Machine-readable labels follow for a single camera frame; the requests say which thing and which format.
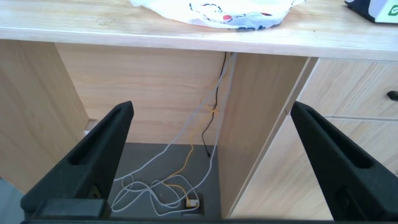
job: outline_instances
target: tangled cable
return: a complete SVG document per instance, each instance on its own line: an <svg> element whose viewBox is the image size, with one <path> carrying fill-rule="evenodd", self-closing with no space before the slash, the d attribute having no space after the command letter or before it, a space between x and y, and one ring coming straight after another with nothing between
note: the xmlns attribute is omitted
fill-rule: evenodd
<svg viewBox="0 0 398 224"><path fill-rule="evenodd" d="M145 192L149 192L149 193L150 193L150 201L151 201L152 207L153 207L155 213L156 213L158 216L164 216L164 215L168 215L168 214L171 214L171 213L192 211L192 210L195 210L195 209L197 209L197 208L199 207L199 205L197 205L195 208L189 208L189 209L184 209L184 210L172 210L172 211L165 212L165 213L159 213L159 212L157 211L156 207L155 207L154 199L155 199L155 201L156 201L160 206L162 206L162 207L167 207L167 208L171 208L171 209L178 208L178 207L181 205L181 201L184 199L184 197L186 197L186 198L188 199L187 195L188 195L190 192L193 192L193 193L195 194L196 198L197 198L198 201L199 201L199 198L198 198L198 195L197 195L195 189L198 188L198 187L206 180L206 178L208 177L208 174L210 173L210 170L211 170L211 167L212 167L212 163L213 163L214 154L215 154L215 149L216 149L216 147L217 147L218 138L219 138L219 136L220 136L220 129L221 129L221 124L222 124L222 120L223 120L223 114L221 114L221 116L220 116L220 118L219 118L219 120L218 120L217 132L216 132L216 140L215 140L215 145L214 145L214 147L213 147L213 151L211 152L209 169L208 169L206 175L204 176L204 178L201 180L201 182L199 182L199 184L197 184L196 186L193 187L192 184L191 184L183 175L177 174L177 173L180 172L182 169L180 169L179 171L175 172L174 174L168 176L168 177L165 178L164 180L154 180L154 181L150 184L150 186L148 186L147 184L145 184L145 183L143 183L143 182L141 182L141 181L135 181L135 180L134 180L133 174L139 172L140 170L142 170L143 168L145 168L148 164L150 164L153 160L155 160L156 158L158 158L159 156L161 156L163 153L165 153L165 152L167 151L167 149L171 146L171 144L173 144L173 143L175 142L175 140L178 139L178 137L184 132L184 130L185 130L185 128L187 127L188 123L189 123L189 122L192 120L192 118L198 113L198 111L203 107L203 105L204 105L205 102L207 101L208 97L209 97L214 91L216 91L216 89L217 89L218 86L220 85L221 80L223 79L223 77L224 77L226 71L228 70L228 67L229 67L230 63L232 62L232 65L231 65L231 72L230 72L230 76L229 76L228 92L227 92L227 94L226 94L226 96L225 96L225 98L224 98L224 100L223 100L223 103L222 103L222 105L221 105L221 108L220 108L220 111L223 111L223 110L224 110L225 105L226 105L226 102L227 102L227 99L228 99L228 96L229 96L229 93L230 93L230 91L231 91L231 84L232 84L233 73L234 73L234 68L235 68L235 61L236 61L236 54L234 53L233 56L232 56L232 57L228 60L228 62L226 63L226 66L225 66L225 68L223 69L222 74L221 74L220 78L218 79L218 82L217 82L217 84L215 85L215 87L209 92L209 94L206 95L205 99L201 101L201 103L200 103L200 105L198 106L198 108L197 108L197 109L190 115L190 117L187 119L187 121L185 122L185 124L184 124L183 128L181 129L181 131L180 131L180 132L176 135L176 137L166 146L166 148L165 148L162 152L158 153L156 156L154 156L152 159L150 159L148 162L146 162L141 168L139 168L139 169L137 169L137 170L134 170L134 171L130 172L129 174L126 174L126 175L124 175L124 176L122 176L122 177L119 177L119 178L116 178L116 179L113 180L114 182L115 182L115 181L121 180L121 185L122 185L122 187L123 187L123 188L119 191L119 193L116 195L115 199L114 199L113 202L112 202L111 208L112 208L112 211L113 211L113 212L121 212L121 211L125 210L125 209L128 208L130 205L132 205L134 202L136 202L137 199L138 199L140 196L142 196ZM131 182L130 182L129 184L125 185L125 184L124 184L124 181L125 181L125 179L127 179L128 177L131 177ZM190 190L185 191L185 190L184 190L181 186L179 186L179 185L166 184L166 183L165 183L166 180L170 180L170 179L173 179L173 178L182 178L182 179L189 185ZM133 190L132 187L133 187L134 185L141 185L141 186L143 186L144 188L138 189L138 190ZM169 203L163 203L163 202L161 202L161 201L159 200L158 196L156 195L156 193L153 191L153 188L156 187L156 186L158 186L158 185L163 185L163 186L167 187L169 190L171 190L171 191L175 194L175 196L176 196L176 201L169 202ZM181 189L184 191L184 196L179 197L179 196L178 196L178 193L177 193L172 187L181 188ZM119 208L119 209L116 209L115 207L117 207L118 203L119 203L129 192L140 192L140 194L137 195L136 198L134 198L131 202L129 202L129 203L128 203L127 205L125 205L124 207Z"/></svg>

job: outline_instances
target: drawer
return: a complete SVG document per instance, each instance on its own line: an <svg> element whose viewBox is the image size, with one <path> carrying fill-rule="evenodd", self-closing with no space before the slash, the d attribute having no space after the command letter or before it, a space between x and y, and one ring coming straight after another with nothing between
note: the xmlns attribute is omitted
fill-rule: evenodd
<svg viewBox="0 0 398 224"><path fill-rule="evenodd" d="M398 63L320 59L298 100L324 116L398 118Z"/></svg>
<svg viewBox="0 0 398 224"><path fill-rule="evenodd" d="M330 121L390 171L398 173L397 122L336 118ZM290 116L283 122L231 217L332 219Z"/></svg>

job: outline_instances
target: black cable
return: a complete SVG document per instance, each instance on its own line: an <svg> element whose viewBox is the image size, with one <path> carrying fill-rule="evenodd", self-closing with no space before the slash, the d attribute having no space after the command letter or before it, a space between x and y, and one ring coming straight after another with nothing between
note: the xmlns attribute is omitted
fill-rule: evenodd
<svg viewBox="0 0 398 224"><path fill-rule="evenodd" d="M224 70L224 66L225 66L225 60L226 60L226 52L225 52L225 54L224 54L224 62L223 62L223 66L221 67L220 78L221 78L221 76L222 76L222 74L223 74L223 70ZM216 103L213 105L213 111L214 111L214 110L216 109L216 107L217 107L217 99L218 99L218 87L216 88ZM205 134L205 132L207 131L207 129L210 127L211 122L213 122L213 120L214 120L214 112L211 114L211 119L210 119L210 122L207 124L207 127L206 127L205 130L201 133L201 139L202 139L202 141L203 141L203 145L205 145L205 149L206 149L206 152L207 152L207 156L208 156L209 158L211 157L211 155L210 155L209 150L207 149L206 142L205 142L205 138L203 137L203 135Z"/></svg>

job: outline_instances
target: white cable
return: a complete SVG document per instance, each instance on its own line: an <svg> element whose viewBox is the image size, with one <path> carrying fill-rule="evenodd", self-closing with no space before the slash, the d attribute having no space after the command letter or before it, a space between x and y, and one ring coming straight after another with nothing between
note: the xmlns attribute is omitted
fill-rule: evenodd
<svg viewBox="0 0 398 224"><path fill-rule="evenodd" d="M183 127L183 128L181 129L181 131L177 134L177 136L172 140L172 142L171 142L170 144L168 144L167 147L166 147L162 152L160 152L158 155L156 155L156 156L153 157L150 161L148 161L146 164L144 164L140 169L135 170L135 171L131 172L130 174L127 174L127 175L125 175L125 176L123 176L123 177L120 177L120 178L118 178L118 179L114 179L114 181L122 180L122 183L121 183L121 184L122 184L123 189L121 189L121 190L119 191L119 193L117 194L117 196L116 196L115 199L113 200L113 203L112 203L112 206L111 206L113 212L121 212L121 211L125 210L126 208L128 208L128 206L132 205L132 204L133 204L143 193L145 193L145 192L149 192L149 193L150 193L150 201L151 201L151 204L152 204L152 208L154 209L155 213L156 213L158 216L164 216L164 215L168 215L168 214L171 214L171 213L177 213L177 212L186 212L186 211L191 211L191 210L195 210L195 209L198 208L198 207L195 207L195 208L190 208L190 209L185 209L185 210L174 210L174 211L169 211L169 212L166 212L166 213L159 213L159 212L156 210L156 208L155 208L153 198L155 198L155 200L159 203L160 206L168 207L168 208L177 208L178 206L180 206L181 200L183 200L183 199L188 195L188 193L191 192L191 191L193 191L193 193L195 194L196 198L199 200L198 195L197 195L195 189L198 188L198 187L206 180L206 178L208 177L208 175L209 175L209 173L210 173L210 171L211 171L212 163L213 163L213 158L214 158L214 153L215 153L215 150L216 150L216 147L217 147L218 138L219 138L219 136L220 136L221 124L222 124L223 117L224 117L224 114L223 114L223 113L220 113L221 116L220 116L220 118L219 118L219 120L218 120L217 132L216 132L216 141L215 141L215 145L214 145L214 147L213 147L213 152L211 153L211 157L210 157L210 166L209 166L208 172L206 173L206 175L204 176L204 178L202 179L202 181L201 181L199 184L197 184L196 186L192 187L192 185L189 183L189 181L188 181L183 175L178 174L178 175L174 175L174 176L168 177L168 178L166 178L166 179L164 179L164 180L161 180L161 181L155 180L155 181L153 181L153 182L151 183L151 185L150 185L150 187L149 187L148 185L146 185L146 184L143 183L143 182L134 181L133 174L136 173L136 172L138 172L138 171L140 171L140 170L142 170L143 168L145 168L146 165L148 165L148 164L149 164L150 162L152 162L154 159L156 159L157 157L159 157L160 155L162 155L162 154L169 148L169 146L181 135L181 133L185 130L187 124L190 122L190 120L193 118L193 116L198 112L198 110L203 106L203 104L204 104L204 102L207 100L207 98L208 98L208 97L216 90L216 88L220 85L221 80L222 80L224 74L226 73L226 71L227 71L227 69L228 69L228 65L229 65L229 63L231 62L231 60L232 60L233 64L232 64L232 67L231 67L231 74L230 74L230 76L229 76L229 87L228 87L228 92L227 92L227 94L226 94L226 96L225 96L225 98L224 98L224 102L223 102L223 104L221 105L221 109L220 109L220 112L223 112L223 111L224 111L224 108L225 108L225 106L226 106L226 102L227 102L227 100L228 100L228 96L229 96L229 94L230 94L230 92L231 92L231 85L232 85L232 79L233 79L234 68L235 68L235 62L236 62L236 54L235 54L235 53L234 53L233 56L228 60L226 66L224 67L223 71L221 72L221 76L220 76L220 79L218 80L217 85L216 85L216 86L214 87L214 89L212 89L212 91L206 96L206 98L202 101L202 103L201 103L201 104L199 105L199 107L195 110L195 112L194 112L193 114L191 114L191 116L188 118L187 122L185 123L184 127ZM123 180L124 180L127 176L131 176L131 177L132 177L132 182L131 182L130 184L124 186ZM174 178L174 177L181 177L183 180L186 181L186 183L191 187L191 189L190 189L189 191L187 191L185 195L183 195L181 198L179 198L179 197L178 197L178 194L176 193L176 191L175 191L174 189L172 189L171 187L165 185L166 187L168 187L168 188L177 196L178 200L176 200L176 201L174 201L174 202L170 202L170 203L163 203L163 202L161 202L161 201L159 200L159 198L156 196L155 192L154 192L152 189L153 189L155 186L157 186L157 185L159 185L159 184L163 184L166 180L169 180L169 179ZM131 187L132 187L134 184L141 184L141 185L145 186L145 188L144 188L144 189L139 189L139 190L132 190ZM120 194L121 194L124 190L125 190L125 193L124 193L120 198L118 198L118 197L120 196ZM120 200L121 200L128 192L140 192L140 194L139 194L133 201L131 201L130 203L128 203L128 204L127 204L126 206L124 206L123 208L120 208L120 209L115 210L115 209L114 209L114 206L117 205L117 204L120 202Z"/></svg>
<svg viewBox="0 0 398 224"><path fill-rule="evenodd" d="M178 137L180 137L180 135L185 131L185 128L187 127L188 123L191 121L191 119L198 113L198 111L200 110L200 108L205 104L206 100L208 99L208 97L217 89L217 87L220 85L221 80L224 77L224 74L226 73L226 68L228 68L229 63L231 62L231 59L229 59L226 63L226 66L224 67L224 70L221 72L221 76L218 79L217 85L214 87L214 89L212 89L211 92L209 92L209 94L206 96L206 98L200 103L200 105L198 106L198 108L193 112L193 114L191 114L189 116L189 118L187 119L187 121L185 122L183 128L181 129L181 131L177 134L177 136L166 146L166 148L160 152L158 155L156 155L155 157L153 157L152 159L150 159L147 163L145 163L141 168L132 171L129 174L126 174L122 177L119 177L117 179L114 179L113 181L117 181L117 180L121 180L131 174L135 174L136 172L139 172L140 170L142 170L143 168L145 168L145 166L147 166L148 164L150 164L153 160L155 160L156 158L158 158L159 156L161 156L163 153L165 153L167 151L167 149L171 146L171 144L173 144L175 142L175 140L178 139Z"/></svg>

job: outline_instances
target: desk top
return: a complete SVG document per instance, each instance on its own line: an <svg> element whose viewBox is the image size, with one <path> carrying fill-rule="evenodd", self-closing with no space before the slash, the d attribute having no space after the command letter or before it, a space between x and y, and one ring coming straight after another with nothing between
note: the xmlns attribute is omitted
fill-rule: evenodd
<svg viewBox="0 0 398 224"><path fill-rule="evenodd" d="M309 0L255 32L164 19L128 0L0 0L0 39L398 61L398 26Z"/></svg>

